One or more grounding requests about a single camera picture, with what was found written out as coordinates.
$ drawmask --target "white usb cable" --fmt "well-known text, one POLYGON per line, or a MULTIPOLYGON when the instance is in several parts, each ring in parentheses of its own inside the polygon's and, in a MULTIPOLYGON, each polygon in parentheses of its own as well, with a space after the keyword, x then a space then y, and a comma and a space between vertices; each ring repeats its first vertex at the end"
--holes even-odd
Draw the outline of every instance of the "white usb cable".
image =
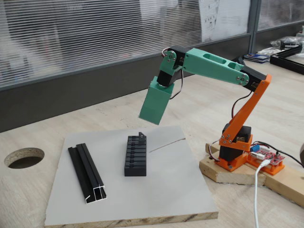
POLYGON ((255 174, 255 202, 254 202, 254 213, 255 213, 255 222, 256 222, 256 228, 259 228, 258 226, 258 219, 257 219, 257 174, 260 171, 261 168, 263 168, 264 166, 267 166, 270 164, 270 160, 264 160, 262 161, 262 163, 260 164, 260 166, 258 167, 258 169, 256 170, 256 174, 255 174))

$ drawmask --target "green arm link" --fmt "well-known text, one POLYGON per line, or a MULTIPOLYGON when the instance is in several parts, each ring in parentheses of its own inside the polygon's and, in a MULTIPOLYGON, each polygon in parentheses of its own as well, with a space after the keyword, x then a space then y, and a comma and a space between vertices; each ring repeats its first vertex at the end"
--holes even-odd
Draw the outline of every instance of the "green arm link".
POLYGON ((249 76, 240 72, 244 67, 243 65, 203 50, 193 48, 188 51, 182 67, 174 68, 175 59, 174 51, 169 51, 161 63, 160 70, 173 75, 174 72, 182 68, 183 71, 191 74, 211 77, 242 86, 249 82, 249 76))

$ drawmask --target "red circuit board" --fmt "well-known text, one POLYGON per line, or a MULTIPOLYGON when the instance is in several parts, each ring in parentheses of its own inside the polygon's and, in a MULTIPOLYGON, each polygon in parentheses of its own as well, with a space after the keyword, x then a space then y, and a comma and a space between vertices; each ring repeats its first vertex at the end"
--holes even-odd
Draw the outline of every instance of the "red circuit board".
POLYGON ((265 160, 270 160, 270 164, 272 165, 278 165, 285 157, 281 155, 276 155, 276 153, 273 152, 265 152, 262 150, 257 151, 256 153, 265 155, 265 160))

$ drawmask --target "wooden table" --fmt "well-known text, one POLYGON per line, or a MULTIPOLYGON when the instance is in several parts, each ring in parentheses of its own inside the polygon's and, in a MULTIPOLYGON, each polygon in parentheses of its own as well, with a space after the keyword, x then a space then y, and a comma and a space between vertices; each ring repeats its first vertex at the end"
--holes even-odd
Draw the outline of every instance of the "wooden table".
MULTIPOLYGON (((252 127, 254 140, 268 142, 299 157, 304 143, 304 76, 270 64, 247 64, 273 75, 270 87, 246 122, 252 127)), ((70 133, 153 126, 138 118, 146 92, 0 133, 0 227, 43 227, 63 141, 70 133), (26 147, 42 149, 44 159, 25 169, 6 167, 6 156, 26 147)), ((238 85, 201 76, 187 77, 182 92, 169 102, 160 125, 179 124, 199 163, 206 156, 205 143, 217 140, 230 120, 234 101, 248 93, 238 85)), ((236 109, 244 102, 240 101, 236 109)), ((286 159, 285 164, 302 169, 291 159, 286 159)), ((220 184, 207 177, 205 180, 219 208, 218 219, 153 228, 254 227, 252 186, 220 184)), ((260 227, 304 227, 304 209, 275 192, 259 188, 257 201, 260 227)))

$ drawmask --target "robotic arm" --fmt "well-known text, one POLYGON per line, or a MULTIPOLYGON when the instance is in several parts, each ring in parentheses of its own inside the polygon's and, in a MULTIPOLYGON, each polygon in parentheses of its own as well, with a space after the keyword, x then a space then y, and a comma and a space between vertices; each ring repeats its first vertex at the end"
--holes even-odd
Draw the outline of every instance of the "robotic arm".
POLYGON ((251 98, 226 124, 220 137, 219 158, 216 164, 233 171, 247 161, 252 143, 251 127, 243 126, 271 81, 271 75, 263 75, 247 66, 242 59, 233 62, 196 48, 191 50, 173 46, 164 54, 158 77, 152 80, 143 103, 140 118, 159 124, 171 97, 177 72, 215 78, 243 86, 253 92, 251 98))

